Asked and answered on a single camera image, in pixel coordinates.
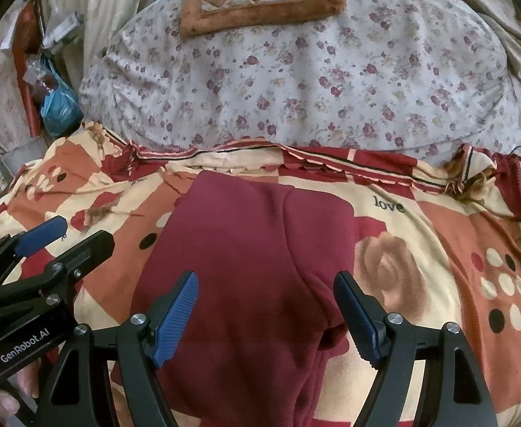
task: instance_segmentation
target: finger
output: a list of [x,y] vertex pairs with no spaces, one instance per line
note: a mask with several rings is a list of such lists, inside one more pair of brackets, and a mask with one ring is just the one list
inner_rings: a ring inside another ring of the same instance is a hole
[[17,413],[19,403],[7,392],[0,390],[0,419],[5,420]]
[[40,365],[41,360],[36,360],[19,370],[16,375],[17,386],[24,394],[31,398],[39,397],[39,380],[37,378],[37,372],[39,371]]

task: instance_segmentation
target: red polka dot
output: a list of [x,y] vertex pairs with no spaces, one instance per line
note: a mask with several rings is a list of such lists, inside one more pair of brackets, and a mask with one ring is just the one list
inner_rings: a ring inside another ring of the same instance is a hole
[[474,265],[474,268],[478,271],[482,272],[484,270],[484,260],[482,260],[482,257],[476,252],[470,254],[470,260],[472,260],[472,265]]

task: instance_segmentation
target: black polka dot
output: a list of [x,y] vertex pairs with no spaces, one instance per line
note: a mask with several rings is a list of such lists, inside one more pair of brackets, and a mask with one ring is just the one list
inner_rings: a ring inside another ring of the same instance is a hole
[[504,325],[506,324],[506,320],[504,319],[504,314],[497,308],[494,308],[488,314],[488,323],[490,323],[490,329],[492,329],[492,332],[494,332],[494,333],[502,332],[504,330]]
[[510,270],[512,270],[513,272],[516,271],[516,264],[514,263],[513,258],[510,257],[508,254],[506,254],[505,257],[507,267],[510,268]]
[[140,250],[143,251],[150,247],[154,242],[156,242],[157,234],[156,233],[150,233],[145,238],[143,238],[140,241]]

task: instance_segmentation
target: blue gripper pad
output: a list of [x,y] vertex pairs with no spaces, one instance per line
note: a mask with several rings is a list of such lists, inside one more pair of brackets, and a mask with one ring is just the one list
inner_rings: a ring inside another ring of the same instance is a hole
[[15,247],[15,255],[29,257],[46,245],[63,237],[67,232],[67,220],[56,216],[36,226],[19,238]]
[[173,358],[198,294],[199,281],[197,275],[191,273],[156,330],[156,349],[152,355],[156,368],[162,367],[165,361]]
[[378,331],[352,289],[351,282],[355,282],[351,276],[338,273],[333,284],[334,298],[348,325],[359,355],[377,369],[384,359],[379,351]]

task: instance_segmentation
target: bedspread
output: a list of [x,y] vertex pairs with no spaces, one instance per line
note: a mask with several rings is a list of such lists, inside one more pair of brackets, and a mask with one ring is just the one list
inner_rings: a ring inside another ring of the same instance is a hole
[[336,17],[182,41],[158,0],[80,88],[88,119],[154,151],[248,136],[401,151],[433,164],[462,142],[521,144],[521,83],[461,0],[347,0]]
[[[114,255],[82,280],[75,316],[93,328],[124,321],[156,239],[203,169],[328,192],[349,202],[354,275],[362,288],[413,323],[460,323],[500,426],[521,425],[518,157],[465,145],[453,161],[433,168],[397,154],[261,140],[180,157],[144,151],[100,125],[87,125],[28,165],[0,200],[0,237],[55,214],[69,222],[65,238],[23,260],[8,281],[37,274],[70,246],[106,229],[115,237]],[[411,425],[422,370],[415,365],[401,427]],[[328,361],[312,427],[352,425],[374,375],[350,339],[348,352]],[[191,415],[176,413],[180,427],[228,427],[215,423],[214,414],[201,422]]]

